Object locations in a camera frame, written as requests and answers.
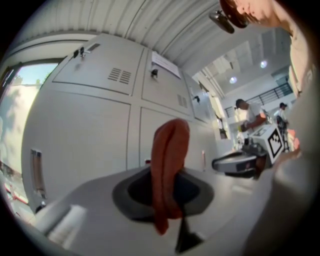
sky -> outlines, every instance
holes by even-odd
[[[57,63],[50,63],[24,66],[16,75],[22,77],[22,85],[34,85],[37,79],[40,79],[42,84],[46,75],[51,73],[57,65]]]

red towel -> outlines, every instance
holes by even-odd
[[[160,235],[166,233],[168,219],[182,217],[174,200],[176,174],[184,167],[188,152],[190,129],[182,119],[171,120],[154,134],[151,153],[152,207],[155,227]]]

cap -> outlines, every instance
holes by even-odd
[[[241,98],[238,98],[238,99],[236,100],[236,102],[235,102],[235,107],[236,107],[237,109],[240,107],[240,103],[241,103],[241,102],[244,102],[244,100],[241,99]]]
[[[288,107],[288,105],[287,105],[287,104],[284,104],[283,102],[281,102],[281,103],[280,103],[280,108],[282,108],[282,107]]]
[[[236,4],[233,0],[220,0],[221,8],[227,19],[236,27],[244,29],[248,26],[248,22],[243,15],[237,11]]]

ceiling light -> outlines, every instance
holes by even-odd
[[[230,78],[230,84],[235,84],[236,82],[237,78],[235,76]]]
[[[264,69],[267,65],[268,65],[268,62],[267,62],[266,60],[261,61],[261,63],[260,63],[260,67],[261,67],[262,69]]]

ceiling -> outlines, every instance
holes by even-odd
[[[10,48],[56,34],[106,33],[149,47],[193,76],[225,52],[269,30],[249,26],[228,34],[208,17],[219,8],[218,0],[48,0]]]
[[[209,80],[214,80],[222,92],[227,94],[244,84],[290,63],[290,35],[281,28],[275,28],[257,35],[229,50],[202,71]],[[261,61],[267,61],[265,69],[257,72]],[[237,82],[230,83],[232,77]]]

